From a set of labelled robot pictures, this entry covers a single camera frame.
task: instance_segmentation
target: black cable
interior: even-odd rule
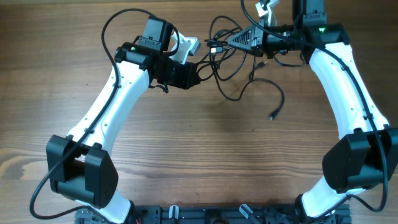
[[[178,48],[180,47],[180,33],[178,32],[178,30],[175,26],[173,26],[173,30],[177,34],[177,47],[171,52],[164,52],[163,55],[166,57],[175,55],[178,51]]]
[[[372,206],[370,206],[367,202],[365,202],[363,199],[359,198],[356,195],[347,195],[343,200],[347,201],[349,198],[355,198],[357,199],[360,203],[362,203],[366,208],[368,208],[370,211],[372,212],[380,212],[383,210],[383,208],[386,206],[386,202],[387,202],[387,195],[388,195],[388,175],[387,175],[387,162],[386,162],[386,154],[384,153],[384,148],[383,145],[381,143],[381,139],[380,139],[380,135],[377,131],[377,127],[374,124],[373,121],[373,115],[371,114],[370,110],[369,110],[369,106],[368,103],[366,102],[366,99],[363,95],[363,92],[361,91],[361,87],[359,86],[358,81],[355,79],[354,74],[352,73],[352,71],[349,69],[349,66],[347,66],[342,59],[340,59],[339,57],[337,57],[335,54],[333,54],[332,52],[330,52],[329,50],[327,50],[326,48],[322,47],[322,46],[317,46],[315,44],[309,43],[309,42],[304,42],[302,40],[296,40],[296,39],[290,39],[286,36],[283,35],[279,35],[276,34],[274,32],[271,32],[265,28],[263,28],[260,24],[258,24],[247,12],[246,7],[244,6],[244,0],[241,0],[241,7],[242,7],[242,11],[244,13],[244,15],[247,17],[247,19],[249,19],[249,21],[254,24],[256,27],[258,27],[260,30],[264,31],[266,34],[269,35],[273,35],[275,37],[278,37],[280,39],[284,39],[284,40],[288,40],[291,42],[295,42],[297,44],[300,45],[306,45],[308,47],[314,48],[314,49],[318,49],[321,50],[322,52],[328,54],[329,56],[331,56],[333,59],[335,59],[338,63],[340,63],[340,65],[343,67],[343,70],[345,72],[347,72],[348,76],[350,77],[351,81],[354,83],[354,86],[358,92],[359,98],[361,99],[361,102],[364,106],[364,110],[365,110],[365,114],[366,117],[368,118],[368,121],[372,127],[372,131],[373,134],[376,138],[376,143],[380,152],[380,157],[381,157],[381,161],[382,161],[382,173],[383,173],[383,190],[382,190],[382,198],[381,198],[381,202],[378,208],[373,208]]]
[[[257,56],[254,56],[254,58],[253,58],[253,69],[251,70],[251,73],[249,74],[249,81],[253,80],[253,78],[254,78],[254,71],[256,71],[256,60],[257,60]]]
[[[303,13],[300,13],[293,21],[293,29],[297,30],[297,23],[299,22],[300,17],[303,16]]]
[[[246,60],[246,56],[247,56],[247,55],[248,55],[248,53],[245,52],[244,55],[243,55],[243,59],[242,59],[241,64],[240,64],[239,67],[235,70],[235,72],[233,72],[230,76],[228,76],[228,77],[226,77],[226,78],[221,78],[220,76],[217,76],[217,78],[224,82],[224,81],[228,81],[228,80],[230,80],[232,77],[234,77],[234,76],[237,74],[237,72],[240,71],[240,69],[242,68],[242,66],[243,66],[243,64],[244,64],[244,61]]]
[[[123,9],[115,14],[113,14],[113,16],[111,16],[108,21],[106,21],[102,33],[101,33],[101,41],[102,41],[102,45],[104,47],[104,50],[106,52],[106,55],[108,56],[109,60],[112,63],[112,66],[114,68],[114,72],[115,72],[115,83],[113,85],[113,89],[112,92],[108,98],[108,100],[106,101],[105,105],[102,107],[101,111],[98,113],[98,115],[95,117],[95,119],[93,120],[93,122],[90,124],[90,126],[85,130],[84,134],[82,135],[82,137],[75,143],[75,145],[70,148],[67,153],[49,170],[49,172],[44,176],[44,178],[40,181],[40,183],[38,184],[37,188],[35,189],[32,198],[30,199],[30,203],[29,203],[29,211],[30,214],[32,214],[33,217],[37,218],[37,219],[41,219],[41,220],[49,220],[49,219],[54,219],[54,218],[58,218],[61,217],[63,215],[69,214],[71,212],[77,211],[79,209],[90,209],[92,210],[92,208],[90,206],[79,206],[79,207],[75,207],[72,209],[69,209],[67,211],[55,214],[55,215],[39,215],[36,213],[34,205],[35,205],[35,201],[36,198],[39,194],[39,192],[41,191],[41,189],[43,188],[44,184],[46,183],[46,181],[48,181],[48,179],[50,178],[50,176],[67,160],[69,159],[73,153],[76,151],[76,149],[78,148],[78,146],[80,146],[80,144],[82,144],[82,142],[86,139],[86,137],[89,135],[89,133],[91,133],[91,131],[93,130],[93,128],[97,125],[97,122],[101,119],[102,115],[104,114],[104,112],[108,109],[108,106],[111,104],[112,99],[114,98],[118,88],[119,88],[119,80],[120,80],[120,74],[119,74],[119,70],[118,67],[116,66],[116,62],[113,60],[112,55],[110,54],[108,48],[106,47],[105,44],[105,39],[104,39],[104,35],[105,35],[105,30],[107,28],[107,26],[109,25],[109,23],[118,15],[124,13],[124,12],[129,12],[129,11],[137,11],[137,12],[143,12],[146,13],[152,17],[156,17],[155,15],[153,15],[152,13],[143,10],[143,9]]]
[[[230,18],[230,17],[228,17],[228,16],[217,16],[217,17],[214,18],[213,21],[211,22],[211,26],[210,26],[210,27],[213,27],[214,23],[215,23],[218,19],[227,19],[227,20],[231,21],[232,23],[234,23],[234,24],[236,25],[236,27],[235,27],[234,29],[231,29],[231,30],[228,30],[228,29],[221,29],[221,30],[219,30],[219,31],[213,36],[213,38],[211,38],[211,29],[210,29],[210,31],[209,31],[209,39],[208,39],[208,40],[205,40],[205,41],[211,42],[212,44],[219,44],[220,46],[222,46],[221,44],[223,44],[223,43],[227,43],[227,44],[228,44],[228,42],[225,41],[225,40],[226,40],[228,37],[230,37],[231,35],[235,34],[237,30],[238,30],[238,31],[241,31],[241,30],[242,30],[242,27],[241,27],[235,20],[233,20],[232,18]],[[231,50],[231,49],[233,49],[233,51],[231,52],[231,54],[229,54],[229,55],[227,56],[228,51]],[[236,48],[234,48],[233,46],[229,46],[228,48],[224,48],[223,50],[224,50],[223,56],[221,57],[221,59],[220,59],[219,61],[216,61],[216,63],[217,63],[217,64],[216,64],[217,69],[219,69],[219,67],[220,67],[220,65],[221,65],[221,62],[223,62],[223,61],[229,59],[229,58],[232,57],[232,56],[235,54],[235,52],[236,52]],[[201,67],[198,69],[197,74],[199,74],[199,72],[200,72],[203,68],[205,68],[205,67],[207,67],[207,66],[210,65],[210,63],[211,63],[210,61],[205,61],[205,59],[209,56],[209,54],[210,54],[210,53],[207,53],[199,62],[196,63],[197,65],[202,64],[202,63],[206,63],[206,65],[203,65],[203,66],[201,66]],[[244,64],[244,61],[246,60],[246,56],[247,56],[247,53],[245,53],[245,54],[243,55],[243,58],[242,58],[242,61],[241,61],[240,65],[238,66],[238,68],[237,68],[230,76],[228,76],[227,78],[221,78],[221,77],[219,76],[218,78],[219,78],[221,81],[226,81],[226,80],[229,80],[229,79],[231,79],[232,77],[234,77],[235,74],[237,74],[237,73],[239,72],[239,70],[242,68],[242,66],[243,66],[243,64]],[[210,74],[208,77],[206,77],[206,78],[201,78],[200,80],[201,80],[201,81],[206,81],[206,80],[210,79],[213,75],[214,75],[214,72],[213,72],[212,74]]]
[[[276,55],[279,53],[280,52],[276,52],[273,57],[274,57],[274,60],[276,61],[276,63],[278,63],[280,66],[283,66],[283,67],[304,67],[305,66],[305,60],[303,57],[303,53],[300,53],[300,59],[302,61],[302,63],[300,65],[291,65],[291,64],[286,64],[286,63],[279,61],[276,57]]]
[[[211,56],[210,56],[210,60],[214,60],[214,58],[215,58],[214,55],[211,55]],[[283,107],[283,105],[284,105],[284,103],[285,103],[285,93],[284,93],[283,89],[282,89],[278,84],[276,84],[276,83],[273,82],[272,80],[268,80],[268,79],[266,79],[266,78],[253,78],[253,79],[250,79],[250,80],[245,84],[245,86],[243,87],[243,89],[242,89],[241,93],[239,94],[239,97],[238,97],[238,98],[231,98],[231,97],[227,96],[227,95],[224,93],[223,89],[222,89],[221,86],[220,86],[220,83],[219,83],[219,81],[218,81],[219,75],[218,75],[217,69],[214,67],[214,63],[210,63],[210,65],[211,65],[211,69],[213,70],[213,73],[216,74],[214,77],[215,77],[215,79],[216,79],[216,83],[217,83],[217,87],[218,87],[219,91],[221,92],[221,94],[222,94],[227,100],[230,100],[230,101],[238,101],[238,100],[240,100],[240,99],[242,98],[242,96],[243,96],[243,93],[244,93],[246,87],[248,87],[248,85],[249,85],[250,83],[253,83],[253,82],[266,82],[266,83],[270,83],[271,85],[274,85],[274,86],[280,91],[280,97],[281,97],[281,99],[280,99],[280,104],[279,104],[278,108],[277,108],[276,110],[274,110],[274,111],[269,115],[269,119],[275,119],[275,117],[278,115],[279,111],[282,109],[282,107]],[[256,60],[253,60],[253,70],[252,70],[252,73],[254,73],[255,69],[263,67],[263,66],[261,66],[261,65],[258,65],[258,66],[255,66],[255,65],[256,65]]]
[[[149,85],[148,88],[161,88],[163,90],[163,92],[165,93],[169,93],[169,89],[166,86],[162,86],[162,85]]]

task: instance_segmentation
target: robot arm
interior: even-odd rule
[[[116,136],[132,107],[154,78],[166,87],[171,85],[184,89],[200,83],[196,73],[197,66],[186,62],[188,55],[195,55],[199,49],[198,39],[174,33],[172,38],[176,44],[173,50],[177,48],[178,39],[180,41],[177,52],[171,57],[162,56],[156,49],[150,49],[152,46],[169,44],[168,41],[161,44],[154,42],[154,24],[157,22],[161,22],[163,27],[168,26],[167,22],[150,17],[144,35],[137,45],[125,43],[118,48],[115,59],[120,74],[120,85],[108,109],[76,150],[78,153],[75,158],[84,155],[84,162],[72,159],[50,178],[54,192],[91,206],[98,215],[113,223],[124,223],[129,218],[130,211],[134,209],[134,204],[116,190],[118,173],[110,159]],[[93,122],[112,92],[114,80],[113,69],[93,106],[70,130],[68,136],[51,138],[47,144],[49,169],[84,135],[86,127]]]
[[[277,3],[272,0],[261,2],[264,4],[260,4],[260,7],[265,11],[271,10]],[[321,10],[316,14],[322,15],[322,13],[324,12]],[[295,14],[296,17],[300,15],[303,17],[302,22],[298,23],[298,28],[302,29],[308,41],[323,44],[349,66],[370,107],[372,118],[364,115],[361,100],[352,80],[342,70],[339,63],[326,53],[266,35],[255,26],[234,35],[228,43],[249,54],[256,56],[266,54],[269,58],[272,58],[275,51],[287,53],[288,50],[301,50],[306,62],[320,79],[336,117],[340,141],[323,159],[324,177],[313,189],[299,195],[296,200],[296,207],[300,207],[303,217],[316,218],[329,212],[346,195],[359,194],[382,182],[380,155],[375,152],[376,147],[371,137],[372,128],[368,125],[367,119],[373,119],[377,130],[380,130],[382,143],[386,148],[389,178],[398,163],[398,140],[396,140],[398,129],[389,128],[387,120],[380,114],[369,96],[354,64],[352,49],[342,26],[326,25],[326,18],[323,19],[322,16],[314,16],[314,18],[321,18],[319,21],[305,20],[303,9],[300,14]],[[263,26],[270,26],[267,28],[286,37],[301,39],[301,33],[298,33],[293,26],[273,26],[276,25],[273,13],[263,13],[264,15],[268,18],[261,18],[259,22]],[[152,79],[156,79],[159,84],[166,87],[172,85],[183,89],[189,89],[200,83],[200,78],[196,73],[197,66],[186,62],[187,56],[195,54],[198,50],[199,41],[194,37],[184,37],[179,34],[180,47],[177,53],[170,58],[162,56],[160,48],[164,44],[168,45],[169,40],[165,41],[167,38],[163,38],[160,41],[160,38],[153,38],[154,34],[159,34],[159,32],[154,32],[158,23],[163,26],[160,30],[168,31],[167,22],[149,18],[147,26],[149,24],[150,29],[148,31],[146,29],[137,45],[124,43],[118,48],[115,61],[120,71],[120,86],[114,100],[93,132],[78,147],[75,157],[85,155],[85,161],[71,159],[50,178],[50,185],[54,192],[91,206],[101,217],[113,223],[137,222],[133,218],[134,204],[116,190],[118,174],[110,159],[116,136],[132,107],[147,90]],[[249,39],[236,42],[242,39],[239,38],[240,36],[249,37]],[[85,128],[91,124],[113,88],[113,79],[114,71],[94,105],[68,133],[68,137],[53,136],[51,138],[47,145],[49,169],[55,161],[60,160],[66,150],[76,143],[77,139],[80,139]],[[253,211],[243,210],[245,211],[243,214],[257,223]],[[178,219],[178,210],[175,212],[170,209],[169,212],[170,218],[176,214],[175,218]]]

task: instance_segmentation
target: metal base plate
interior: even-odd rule
[[[253,224],[239,212],[239,207],[180,207],[178,219],[169,218],[169,207],[136,206],[135,220],[127,224]],[[299,224],[294,204],[251,207],[253,215],[262,224]],[[89,210],[79,210],[75,224],[111,224]],[[317,224],[350,224],[348,205],[342,205],[335,213]]]

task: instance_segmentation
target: black plastic part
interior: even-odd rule
[[[73,147],[71,138],[53,135],[46,147],[49,170]],[[107,206],[118,184],[118,173],[107,151],[102,145],[92,147],[80,145],[71,159],[50,177],[53,192],[72,200],[80,200],[96,208]],[[85,161],[75,158],[85,155]]]
[[[197,68],[198,65],[192,62],[182,65],[168,57],[159,57],[155,60],[151,74],[159,84],[187,90],[200,83]]]
[[[259,20],[259,24],[264,26],[264,19]],[[237,49],[243,50],[249,54],[257,57],[264,55],[263,45],[264,32],[255,25],[251,25],[241,32],[233,35],[228,39],[228,44],[236,47]]]
[[[286,36],[290,39],[302,40],[301,33],[294,31],[293,26],[283,25],[277,27],[268,27],[271,32],[279,35]],[[272,59],[274,52],[281,52],[286,54],[291,50],[302,50],[303,47],[300,44],[295,44],[288,40],[283,40],[273,35],[266,35],[262,43],[263,51],[265,51],[267,58]]]
[[[293,21],[298,19],[297,28],[323,26],[327,23],[323,0],[293,0]]]
[[[152,65],[153,56],[158,55],[159,52],[144,47],[137,47],[136,45],[125,42],[121,47],[118,47],[114,60],[117,63],[127,61],[139,65],[142,70],[148,69]]]
[[[333,44],[343,42],[348,45],[350,39],[341,24],[328,24],[322,26],[306,27],[302,31],[307,42],[313,43],[317,46],[325,47],[326,44]],[[310,62],[314,48],[305,47],[302,53],[306,63]]]
[[[140,38],[138,46],[159,52],[167,51],[172,31],[172,24],[164,19],[150,16],[145,26],[144,35]]]
[[[398,129],[379,131],[387,158],[388,179],[398,163]],[[382,164],[372,132],[348,134],[323,158],[323,175],[338,193],[347,190],[371,189],[382,183]]]
[[[253,217],[261,224],[299,224],[294,204],[251,207]],[[101,216],[84,209],[77,211],[75,224],[107,224]],[[351,223],[348,205],[342,205],[333,215],[318,224]],[[180,207],[178,219],[169,218],[169,207],[136,206],[134,216],[124,224],[253,224],[240,212],[239,207]]]

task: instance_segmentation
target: wooden table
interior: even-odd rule
[[[246,5],[255,16],[254,3]],[[73,222],[73,215],[32,218],[30,196],[47,172],[45,146],[51,135],[66,135],[108,79],[103,24],[129,7],[150,10],[202,41],[218,15],[249,25],[239,1],[0,6],[0,223]],[[392,126],[398,125],[397,7],[396,1],[326,1],[328,21],[344,24],[362,78]],[[291,1],[282,1],[276,14],[279,24],[291,24]],[[110,51],[141,35],[146,18],[140,13],[116,18],[106,33]],[[233,26],[222,20],[215,25],[227,27]],[[203,44],[189,61],[199,61],[207,50]],[[222,77],[238,66],[242,53],[236,55],[222,64]],[[227,94],[238,95],[251,59],[222,83]],[[299,61],[295,52],[282,59]],[[279,92],[264,83],[248,87],[238,102],[225,100],[214,79],[188,91],[170,88],[167,95],[146,91],[113,149],[118,189],[136,205],[162,206],[291,203],[310,189],[322,176],[322,157],[338,141],[325,92],[309,66],[284,68],[270,61],[256,76],[274,80],[285,91],[285,106],[274,121],[268,115],[279,103]],[[381,213],[350,202],[354,223],[396,223],[397,173],[389,183]],[[380,186],[362,197],[377,206]],[[37,211],[47,215],[75,205],[48,184],[36,203]]]

